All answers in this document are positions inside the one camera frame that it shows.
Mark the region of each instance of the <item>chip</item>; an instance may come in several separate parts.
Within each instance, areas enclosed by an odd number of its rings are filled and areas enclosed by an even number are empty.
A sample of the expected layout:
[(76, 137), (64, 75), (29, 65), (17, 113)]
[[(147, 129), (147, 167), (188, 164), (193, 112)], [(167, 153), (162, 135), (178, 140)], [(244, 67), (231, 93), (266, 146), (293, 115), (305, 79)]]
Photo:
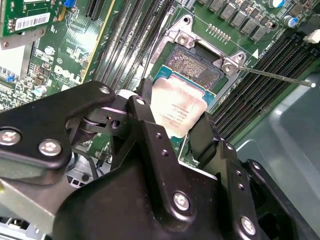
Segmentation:
[(255, 18), (258, 14), (260, 13), (260, 11), (258, 9), (253, 9), (252, 13), (250, 14), (250, 16), (252, 18)]
[(246, 10), (246, 8), (249, 6), (249, 2), (246, 0), (246, 1), (244, 1), (243, 3), (242, 3), (242, 5), (241, 5), (241, 7), (240, 7), (240, 9), (242, 10), (242, 11), (244, 11), (244, 10)]
[(231, 25), (239, 28), (245, 19), (246, 15), (242, 11), (239, 11), (232, 20)]
[(225, 20), (229, 20), (235, 11), (236, 11), (236, 7), (233, 6), (231, 3), (228, 3), (224, 8), (224, 10), (222, 11), (222, 13), (220, 14), (220, 17)]
[(224, 2), (225, 0), (213, 0), (209, 8), (214, 12), (218, 12)]
[(246, 34), (250, 34), (252, 32), (252, 30), (255, 28), (255, 26), (257, 26), (256, 22), (253, 21), (252, 19), (249, 19), (246, 22), (246, 24), (243, 26), (241, 31), (246, 33)]
[(259, 26), (251, 38), (255, 41), (260, 41), (266, 33), (267, 30), (264, 27)]

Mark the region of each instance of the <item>capacitor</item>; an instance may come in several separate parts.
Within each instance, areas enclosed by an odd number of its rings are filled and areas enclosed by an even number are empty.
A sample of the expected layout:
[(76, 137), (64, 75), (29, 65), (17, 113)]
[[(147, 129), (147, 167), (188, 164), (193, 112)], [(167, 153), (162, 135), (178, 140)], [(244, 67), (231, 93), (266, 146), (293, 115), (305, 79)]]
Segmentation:
[(55, 49), (52, 46), (46, 46), (44, 52), (45, 54), (51, 56), (55, 54)]
[(281, 8), (285, 2), (285, 0), (269, 0), (268, 5), (270, 8)]
[(298, 22), (299, 22), (299, 19), (297, 17), (288, 15), (283, 18), (283, 24), (291, 29), (297, 26)]
[(33, 90), (33, 94), (36, 95), (37, 97), (42, 97), (45, 95), (47, 92), (47, 88), (44, 85), (36, 86), (35, 89)]

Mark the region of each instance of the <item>barcode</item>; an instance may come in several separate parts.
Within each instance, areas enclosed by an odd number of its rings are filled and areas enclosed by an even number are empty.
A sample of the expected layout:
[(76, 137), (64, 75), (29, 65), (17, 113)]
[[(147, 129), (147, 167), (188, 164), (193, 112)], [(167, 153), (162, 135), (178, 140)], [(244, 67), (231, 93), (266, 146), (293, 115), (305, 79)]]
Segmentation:
[(26, 29), (30, 27), (34, 27), (40, 24), (45, 24), (49, 22), (50, 12), (35, 15), (35, 16), (26, 16), (22, 18), (18, 18), (15, 22), (15, 30)]

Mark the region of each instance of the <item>black mechanical arm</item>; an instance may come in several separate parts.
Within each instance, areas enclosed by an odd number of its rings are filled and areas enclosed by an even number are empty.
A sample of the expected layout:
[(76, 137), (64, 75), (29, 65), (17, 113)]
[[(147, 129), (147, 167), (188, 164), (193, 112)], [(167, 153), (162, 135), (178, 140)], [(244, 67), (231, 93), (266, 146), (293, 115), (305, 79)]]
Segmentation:
[[(0, 114), (0, 203), (53, 240), (318, 239), (265, 169), (245, 163), (208, 113), (177, 161), (150, 109), (152, 84), (116, 95), (89, 82)], [(111, 172), (73, 189), (72, 147), (112, 136)]]

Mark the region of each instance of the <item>blue connector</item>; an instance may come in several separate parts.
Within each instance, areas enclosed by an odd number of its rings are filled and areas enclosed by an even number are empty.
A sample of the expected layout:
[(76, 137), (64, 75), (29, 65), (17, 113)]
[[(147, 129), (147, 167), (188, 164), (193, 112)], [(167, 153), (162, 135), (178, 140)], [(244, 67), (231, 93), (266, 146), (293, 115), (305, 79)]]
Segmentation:
[(7, 76), (5, 79), (6, 83), (11, 83), (15, 80), (15, 76)]
[(65, 5), (67, 8), (72, 8), (76, 4), (76, 0), (65, 0), (63, 2), (63, 5)]

